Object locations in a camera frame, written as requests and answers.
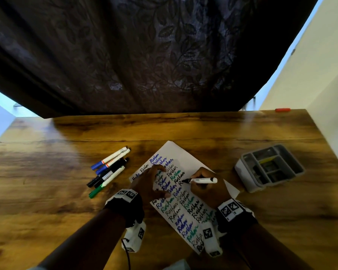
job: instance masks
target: red object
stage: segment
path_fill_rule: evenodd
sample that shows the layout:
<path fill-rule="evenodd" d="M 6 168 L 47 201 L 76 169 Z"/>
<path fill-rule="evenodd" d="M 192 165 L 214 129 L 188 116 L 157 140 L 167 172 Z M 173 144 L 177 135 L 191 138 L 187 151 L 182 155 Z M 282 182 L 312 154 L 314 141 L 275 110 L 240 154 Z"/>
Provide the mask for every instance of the red object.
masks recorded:
<path fill-rule="evenodd" d="M 276 112 L 289 112 L 290 108 L 277 108 L 275 109 Z"/>

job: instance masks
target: left hand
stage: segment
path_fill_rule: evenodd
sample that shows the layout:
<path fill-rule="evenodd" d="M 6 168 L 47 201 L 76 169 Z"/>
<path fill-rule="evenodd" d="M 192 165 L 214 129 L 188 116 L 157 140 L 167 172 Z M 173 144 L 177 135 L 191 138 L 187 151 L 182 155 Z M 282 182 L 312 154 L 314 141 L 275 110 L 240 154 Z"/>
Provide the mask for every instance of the left hand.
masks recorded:
<path fill-rule="evenodd" d="M 151 168 L 146 169 L 138 178 L 131 182 L 130 189 L 135 190 L 140 194 L 143 205 L 149 204 L 155 199 L 169 198 L 171 194 L 167 191 L 154 191 L 153 184 L 157 172 L 165 171 L 165 167 L 162 165 L 153 165 Z"/>

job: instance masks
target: green marker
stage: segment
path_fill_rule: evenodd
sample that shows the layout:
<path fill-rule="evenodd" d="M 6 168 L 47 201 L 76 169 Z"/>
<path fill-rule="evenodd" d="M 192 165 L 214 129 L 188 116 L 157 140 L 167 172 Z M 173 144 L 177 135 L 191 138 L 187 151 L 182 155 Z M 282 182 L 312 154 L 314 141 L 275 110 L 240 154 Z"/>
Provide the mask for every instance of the green marker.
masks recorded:
<path fill-rule="evenodd" d="M 89 198 L 93 199 L 106 185 L 108 185 L 117 175 L 125 169 L 124 166 L 121 166 L 114 172 L 111 176 L 108 177 L 100 186 L 98 186 L 95 190 L 89 193 Z"/>

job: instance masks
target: forearm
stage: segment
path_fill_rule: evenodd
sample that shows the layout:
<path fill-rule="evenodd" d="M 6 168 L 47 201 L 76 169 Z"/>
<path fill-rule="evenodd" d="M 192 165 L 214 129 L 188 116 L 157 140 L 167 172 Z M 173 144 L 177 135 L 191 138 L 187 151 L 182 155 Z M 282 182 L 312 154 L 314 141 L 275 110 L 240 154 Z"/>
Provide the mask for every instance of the forearm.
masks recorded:
<path fill-rule="evenodd" d="M 237 243 L 253 269 L 311 269 L 259 224 L 252 225 Z"/>
<path fill-rule="evenodd" d="M 39 266 L 47 270 L 102 270 L 124 230 L 125 219 L 110 209 L 103 209 Z"/>

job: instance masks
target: wrist strap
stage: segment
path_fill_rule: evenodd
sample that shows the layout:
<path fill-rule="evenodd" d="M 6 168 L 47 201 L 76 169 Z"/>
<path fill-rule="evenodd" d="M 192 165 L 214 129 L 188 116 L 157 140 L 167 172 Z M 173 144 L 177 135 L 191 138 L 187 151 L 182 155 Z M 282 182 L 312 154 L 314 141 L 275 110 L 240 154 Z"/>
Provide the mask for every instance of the wrist strap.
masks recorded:
<path fill-rule="evenodd" d="M 258 223 L 253 212 L 234 199 L 229 199 L 218 207 L 216 218 L 218 230 L 227 232 L 233 238 L 242 236 L 249 227 Z"/>
<path fill-rule="evenodd" d="M 122 189 L 105 203 L 109 208 L 125 218 L 125 227 L 134 226 L 135 221 L 142 223 L 144 218 L 143 200 L 139 193 L 132 189 Z"/>

